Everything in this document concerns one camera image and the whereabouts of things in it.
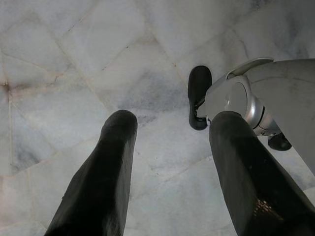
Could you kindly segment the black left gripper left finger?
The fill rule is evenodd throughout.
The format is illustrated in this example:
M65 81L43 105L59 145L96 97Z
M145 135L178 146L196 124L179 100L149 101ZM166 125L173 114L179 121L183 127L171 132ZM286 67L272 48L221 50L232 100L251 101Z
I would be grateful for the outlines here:
M122 236L130 194L137 118L127 110L104 123L96 147L75 173L47 236Z

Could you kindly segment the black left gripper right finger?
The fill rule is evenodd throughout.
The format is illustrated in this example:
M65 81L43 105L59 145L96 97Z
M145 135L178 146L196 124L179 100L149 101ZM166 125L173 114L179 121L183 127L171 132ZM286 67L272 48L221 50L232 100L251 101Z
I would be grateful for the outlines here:
M238 113L217 114L209 141L237 235L314 235L313 204Z

